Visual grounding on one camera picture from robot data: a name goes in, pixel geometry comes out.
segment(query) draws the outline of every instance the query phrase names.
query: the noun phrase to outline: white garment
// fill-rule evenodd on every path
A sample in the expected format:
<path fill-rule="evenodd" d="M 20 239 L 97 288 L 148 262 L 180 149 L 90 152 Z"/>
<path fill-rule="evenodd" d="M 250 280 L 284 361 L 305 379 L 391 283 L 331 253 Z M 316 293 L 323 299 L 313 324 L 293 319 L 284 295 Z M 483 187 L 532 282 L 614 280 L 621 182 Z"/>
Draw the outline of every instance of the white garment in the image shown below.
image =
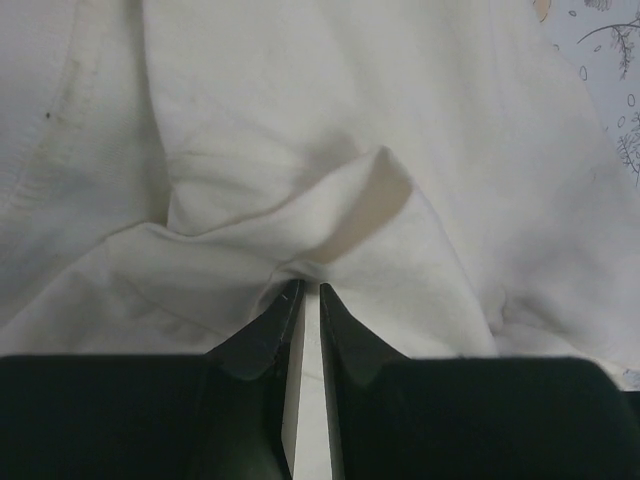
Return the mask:
<path fill-rule="evenodd" d="M 303 277 L 411 356 L 640 368 L 640 204 L 530 1 L 134 5 L 76 8 L 0 352 L 206 351 Z M 307 315 L 296 478 L 327 478 Z"/>

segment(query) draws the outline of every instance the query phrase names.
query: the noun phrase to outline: white fabric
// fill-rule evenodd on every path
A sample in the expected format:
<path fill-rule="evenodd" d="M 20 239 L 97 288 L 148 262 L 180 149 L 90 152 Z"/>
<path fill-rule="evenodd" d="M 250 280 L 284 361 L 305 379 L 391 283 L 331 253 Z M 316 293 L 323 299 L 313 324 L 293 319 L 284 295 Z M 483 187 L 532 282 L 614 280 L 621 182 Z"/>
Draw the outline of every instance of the white fabric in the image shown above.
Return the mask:
<path fill-rule="evenodd" d="M 1 353 L 205 351 L 303 277 L 411 356 L 640 368 L 637 194 L 530 1 L 136 5 L 76 8 Z M 296 478 L 328 478 L 316 300 Z"/>

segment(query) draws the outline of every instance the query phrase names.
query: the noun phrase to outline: white cloth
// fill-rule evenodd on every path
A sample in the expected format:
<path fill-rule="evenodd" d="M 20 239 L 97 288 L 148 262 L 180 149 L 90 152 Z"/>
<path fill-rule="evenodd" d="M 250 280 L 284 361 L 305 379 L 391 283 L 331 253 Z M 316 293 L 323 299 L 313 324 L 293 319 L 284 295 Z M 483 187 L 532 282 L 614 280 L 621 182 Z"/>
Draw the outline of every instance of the white cloth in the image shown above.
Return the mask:
<path fill-rule="evenodd" d="M 640 369 L 640 204 L 530 1 L 136 5 L 76 7 L 2 354 L 206 351 L 303 277 L 411 356 Z M 296 478 L 328 478 L 316 300 Z"/>

